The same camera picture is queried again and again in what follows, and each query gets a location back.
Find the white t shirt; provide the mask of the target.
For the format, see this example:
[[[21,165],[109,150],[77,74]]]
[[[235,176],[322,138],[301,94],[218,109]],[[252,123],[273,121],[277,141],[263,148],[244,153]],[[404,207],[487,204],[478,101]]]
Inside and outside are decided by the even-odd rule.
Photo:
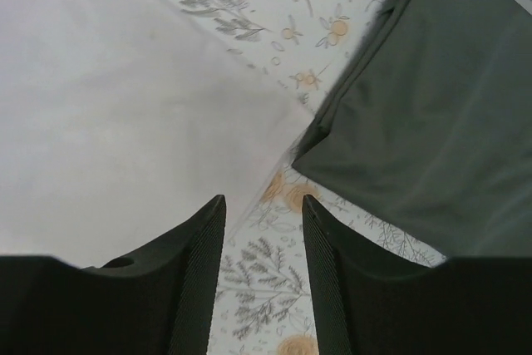
[[[1,0],[1,251],[101,266],[216,195],[236,222],[311,119],[156,0]]]

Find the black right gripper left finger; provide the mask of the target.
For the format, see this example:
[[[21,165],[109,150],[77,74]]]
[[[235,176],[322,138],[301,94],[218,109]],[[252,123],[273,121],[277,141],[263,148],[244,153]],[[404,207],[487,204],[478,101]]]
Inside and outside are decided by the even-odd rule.
[[[50,256],[1,259],[4,354],[204,354],[226,201],[100,268]]]

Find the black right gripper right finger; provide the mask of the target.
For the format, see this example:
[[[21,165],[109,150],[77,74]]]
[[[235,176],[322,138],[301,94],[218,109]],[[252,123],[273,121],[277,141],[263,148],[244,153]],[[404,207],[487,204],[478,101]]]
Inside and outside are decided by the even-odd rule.
[[[530,353],[530,259],[458,257],[429,268],[350,229],[312,196],[303,234],[320,353]]]

